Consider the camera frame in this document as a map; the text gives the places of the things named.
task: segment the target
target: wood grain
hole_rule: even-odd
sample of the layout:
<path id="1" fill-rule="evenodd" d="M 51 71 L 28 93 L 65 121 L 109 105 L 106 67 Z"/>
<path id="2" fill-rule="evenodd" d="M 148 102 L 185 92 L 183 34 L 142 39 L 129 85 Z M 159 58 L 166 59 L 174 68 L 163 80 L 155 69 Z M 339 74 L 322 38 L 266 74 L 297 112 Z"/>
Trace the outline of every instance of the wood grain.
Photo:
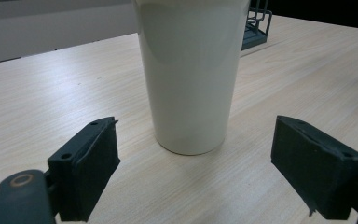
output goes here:
<path id="1" fill-rule="evenodd" d="M 277 115 L 358 150 L 358 29 L 274 16 L 241 55 L 225 143 L 191 157 L 154 138 L 137 35 L 0 63 L 0 181 L 115 116 L 122 163 L 89 223 L 355 223 L 308 217 L 270 163 Z"/>

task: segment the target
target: wall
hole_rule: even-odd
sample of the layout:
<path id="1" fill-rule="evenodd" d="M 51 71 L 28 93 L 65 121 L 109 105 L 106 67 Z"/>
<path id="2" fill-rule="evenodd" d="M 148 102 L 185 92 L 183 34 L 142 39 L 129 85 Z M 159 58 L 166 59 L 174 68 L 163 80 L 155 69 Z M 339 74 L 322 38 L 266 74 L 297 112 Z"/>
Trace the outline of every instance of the wall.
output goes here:
<path id="1" fill-rule="evenodd" d="M 0 2 L 0 61 L 135 32 L 131 0 Z"/>

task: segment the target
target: cup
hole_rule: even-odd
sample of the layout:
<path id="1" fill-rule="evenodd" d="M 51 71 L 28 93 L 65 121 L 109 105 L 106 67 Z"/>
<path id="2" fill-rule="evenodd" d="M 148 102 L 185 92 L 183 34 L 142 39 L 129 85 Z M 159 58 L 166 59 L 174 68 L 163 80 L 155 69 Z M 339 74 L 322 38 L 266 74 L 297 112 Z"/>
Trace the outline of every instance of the cup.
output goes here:
<path id="1" fill-rule="evenodd" d="M 227 131 L 250 0 L 132 0 L 158 142 L 198 155 Z"/>

